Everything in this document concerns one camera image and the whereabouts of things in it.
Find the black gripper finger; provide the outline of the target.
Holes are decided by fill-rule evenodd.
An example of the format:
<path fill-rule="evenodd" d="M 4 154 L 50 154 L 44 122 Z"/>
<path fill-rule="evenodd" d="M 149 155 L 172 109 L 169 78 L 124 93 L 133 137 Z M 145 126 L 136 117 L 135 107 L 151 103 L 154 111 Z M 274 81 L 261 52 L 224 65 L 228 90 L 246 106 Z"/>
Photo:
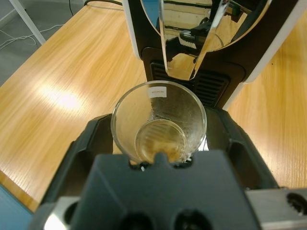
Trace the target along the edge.
<path fill-rule="evenodd" d="M 90 120 L 69 145 L 38 207 L 80 197 L 96 156 L 112 153 L 111 114 Z"/>
<path fill-rule="evenodd" d="M 248 134 L 225 110 L 207 110 L 206 142 L 209 150 L 223 150 L 241 185 L 250 190 L 276 189 L 278 183 Z"/>

